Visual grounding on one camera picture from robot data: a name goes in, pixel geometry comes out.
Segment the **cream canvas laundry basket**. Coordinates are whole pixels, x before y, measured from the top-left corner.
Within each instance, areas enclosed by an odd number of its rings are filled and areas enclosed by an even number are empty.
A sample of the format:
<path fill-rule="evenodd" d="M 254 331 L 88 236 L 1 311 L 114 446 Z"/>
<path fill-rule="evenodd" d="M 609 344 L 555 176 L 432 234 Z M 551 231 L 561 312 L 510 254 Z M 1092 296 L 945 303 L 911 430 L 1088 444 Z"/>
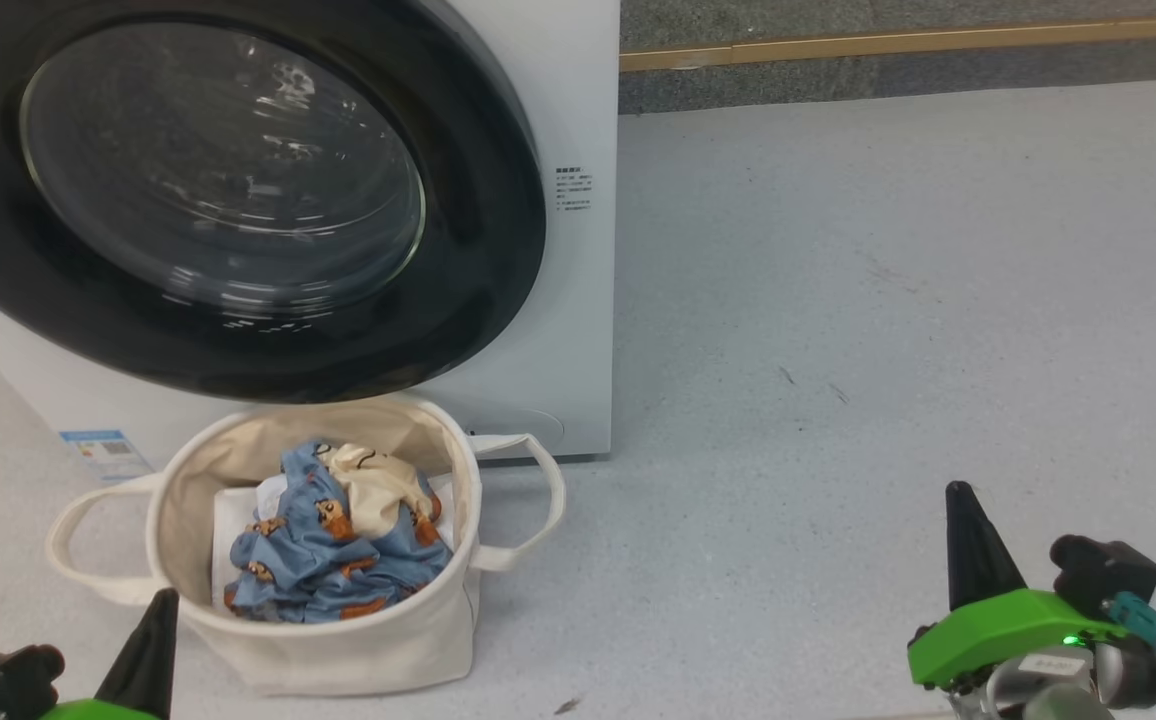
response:
<path fill-rule="evenodd" d="M 453 515 L 453 561 L 432 582 L 391 609 L 326 624 L 253 623 L 223 611 L 213 593 L 214 556 L 223 529 L 214 498 L 257 487 L 275 472 L 277 451 L 309 439 L 360 439 L 437 480 Z M 479 459 L 518 448 L 534 457 L 551 498 L 549 518 L 523 544 L 479 541 L 483 487 Z M 86 574 L 71 557 L 71 539 L 95 503 L 118 495 L 150 498 L 144 548 L 149 577 Z M 51 565 L 101 597 L 144 606 L 156 592 L 179 592 L 181 621 L 250 688 L 264 695 L 391 695 L 462 680 L 473 665 L 479 577 L 509 571 L 563 519 L 566 487 L 555 457 L 531 435 L 473 436 L 440 406 L 409 395 L 344 404 L 268 407 L 207 426 L 166 469 L 81 496 L 62 510 L 46 539 Z"/>

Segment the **brass floor strip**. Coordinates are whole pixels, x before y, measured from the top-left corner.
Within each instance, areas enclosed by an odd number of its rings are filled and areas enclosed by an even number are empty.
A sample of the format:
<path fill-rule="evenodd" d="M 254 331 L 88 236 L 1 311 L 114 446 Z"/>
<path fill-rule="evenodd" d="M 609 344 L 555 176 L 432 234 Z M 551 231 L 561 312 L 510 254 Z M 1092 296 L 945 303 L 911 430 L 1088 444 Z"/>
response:
<path fill-rule="evenodd" d="M 1156 40 L 1156 17 L 1070 20 L 1027 25 L 980 25 L 904 29 L 876 34 L 770 38 L 628 51 L 618 55 L 620 73 L 694 70 L 770 61 L 802 61 L 843 55 L 954 53 L 998 47 L 1042 47 L 1104 42 Z"/>

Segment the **black round washer door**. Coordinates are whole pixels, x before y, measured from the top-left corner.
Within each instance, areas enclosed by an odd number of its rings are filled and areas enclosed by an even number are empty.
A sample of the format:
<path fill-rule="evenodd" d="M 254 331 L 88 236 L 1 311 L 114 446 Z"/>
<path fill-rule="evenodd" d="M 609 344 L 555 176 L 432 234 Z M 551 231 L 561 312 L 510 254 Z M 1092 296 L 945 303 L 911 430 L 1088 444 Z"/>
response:
<path fill-rule="evenodd" d="M 526 110 L 446 0 L 0 0 L 0 313 L 317 404 L 481 351 L 538 279 Z"/>

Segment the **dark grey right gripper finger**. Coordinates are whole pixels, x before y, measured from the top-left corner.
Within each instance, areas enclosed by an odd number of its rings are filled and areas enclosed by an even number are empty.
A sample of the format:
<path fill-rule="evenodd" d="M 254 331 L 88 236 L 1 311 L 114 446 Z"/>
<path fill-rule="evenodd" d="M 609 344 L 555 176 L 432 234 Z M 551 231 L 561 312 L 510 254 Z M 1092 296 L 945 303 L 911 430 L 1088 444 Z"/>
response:
<path fill-rule="evenodd" d="M 1027 588 L 975 487 L 953 480 L 944 487 L 944 505 L 949 610 Z"/>

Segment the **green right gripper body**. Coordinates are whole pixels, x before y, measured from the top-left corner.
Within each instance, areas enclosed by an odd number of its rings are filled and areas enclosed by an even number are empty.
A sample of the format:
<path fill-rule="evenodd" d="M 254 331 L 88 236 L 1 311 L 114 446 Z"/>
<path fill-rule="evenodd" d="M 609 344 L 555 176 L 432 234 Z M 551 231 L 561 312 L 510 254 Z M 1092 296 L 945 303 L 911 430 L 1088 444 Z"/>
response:
<path fill-rule="evenodd" d="M 1085 618 L 1048 591 L 1018 589 L 968 603 L 929 625 L 907 646 L 910 678 L 943 691 L 981 667 L 1003 665 L 1067 638 L 1107 643 L 1128 634 L 1105 619 Z"/>

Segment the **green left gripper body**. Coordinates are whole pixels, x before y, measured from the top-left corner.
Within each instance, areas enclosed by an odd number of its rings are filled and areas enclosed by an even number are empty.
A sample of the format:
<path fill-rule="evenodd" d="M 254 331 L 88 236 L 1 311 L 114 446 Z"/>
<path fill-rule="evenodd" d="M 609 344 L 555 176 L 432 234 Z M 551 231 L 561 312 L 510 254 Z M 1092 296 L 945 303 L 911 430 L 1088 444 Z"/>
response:
<path fill-rule="evenodd" d="M 135 707 L 117 705 L 112 702 L 83 700 L 62 702 L 49 710 L 39 720 L 168 720 L 171 702 L 143 703 Z"/>

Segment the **white front-load washing machine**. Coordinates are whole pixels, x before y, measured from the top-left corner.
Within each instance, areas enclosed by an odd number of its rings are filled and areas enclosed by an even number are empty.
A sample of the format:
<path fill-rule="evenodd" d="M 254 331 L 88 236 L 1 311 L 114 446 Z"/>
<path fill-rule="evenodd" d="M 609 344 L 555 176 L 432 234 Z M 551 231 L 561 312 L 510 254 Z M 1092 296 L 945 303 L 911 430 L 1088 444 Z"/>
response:
<path fill-rule="evenodd" d="M 538 279 L 499 336 L 405 389 L 473 436 L 528 433 L 554 457 L 605 454 L 613 425 L 618 0 L 446 1 L 519 94 L 540 158 L 547 233 Z M 1 313 L 0 373 L 57 436 L 121 430 L 153 470 L 212 421 L 277 406 L 114 372 Z"/>

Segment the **cream garment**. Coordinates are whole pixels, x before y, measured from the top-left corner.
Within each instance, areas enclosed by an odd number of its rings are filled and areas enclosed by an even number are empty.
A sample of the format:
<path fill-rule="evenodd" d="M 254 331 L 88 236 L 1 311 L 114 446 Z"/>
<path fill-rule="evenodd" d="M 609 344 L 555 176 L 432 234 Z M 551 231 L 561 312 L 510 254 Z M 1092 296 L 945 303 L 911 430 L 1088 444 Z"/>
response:
<path fill-rule="evenodd" d="M 436 521 L 444 506 L 427 474 L 408 461 L 362 445 L 342 445 L 328 457 L 328 470 L 348 497 L 353 529 L 369 539 L 409 529 L 418 547 L 440 536 Z"/>

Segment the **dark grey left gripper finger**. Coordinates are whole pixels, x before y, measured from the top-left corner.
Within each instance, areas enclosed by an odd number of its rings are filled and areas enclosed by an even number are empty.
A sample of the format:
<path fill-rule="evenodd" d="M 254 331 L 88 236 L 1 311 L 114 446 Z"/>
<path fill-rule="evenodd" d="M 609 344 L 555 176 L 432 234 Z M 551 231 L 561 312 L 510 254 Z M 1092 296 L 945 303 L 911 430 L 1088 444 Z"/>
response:
<path fill-rule="evenodd" d="M 179 633 L 179 593 L 166 588 L 151 597 L 92 700 L 149 719 L 171 717 Z"/>

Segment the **blue energy label sticker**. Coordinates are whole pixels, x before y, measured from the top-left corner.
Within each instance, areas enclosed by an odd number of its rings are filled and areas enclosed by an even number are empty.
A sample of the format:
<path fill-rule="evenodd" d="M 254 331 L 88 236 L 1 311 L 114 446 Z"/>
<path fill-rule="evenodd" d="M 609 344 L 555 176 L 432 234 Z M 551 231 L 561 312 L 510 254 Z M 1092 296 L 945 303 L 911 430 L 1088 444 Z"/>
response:
<path fill-rule="evenodd" d="M 61 430 L 60 438 L 101 482 L 121 483 L 154 472 L 121 430 Z"/>

